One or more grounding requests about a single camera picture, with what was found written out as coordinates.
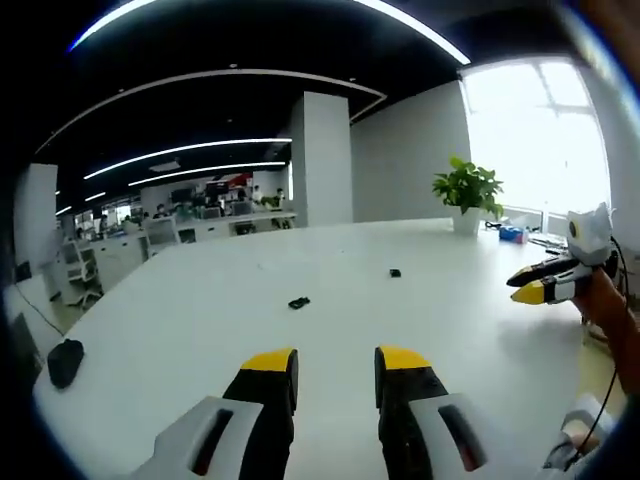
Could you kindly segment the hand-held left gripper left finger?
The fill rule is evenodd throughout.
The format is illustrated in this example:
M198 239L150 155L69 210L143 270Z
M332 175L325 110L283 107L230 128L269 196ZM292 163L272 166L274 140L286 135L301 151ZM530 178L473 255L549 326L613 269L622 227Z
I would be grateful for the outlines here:
M132 479L282 479L294 440L298 351L244 362L220 397L208 396L159 433Z

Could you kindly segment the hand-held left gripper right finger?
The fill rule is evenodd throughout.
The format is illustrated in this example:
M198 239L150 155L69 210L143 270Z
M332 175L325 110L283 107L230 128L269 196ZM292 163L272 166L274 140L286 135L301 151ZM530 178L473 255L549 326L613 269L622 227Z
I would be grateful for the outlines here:
M471 400L450 393L419 353L374 353L378 438L391 479L532 479L513 440Z

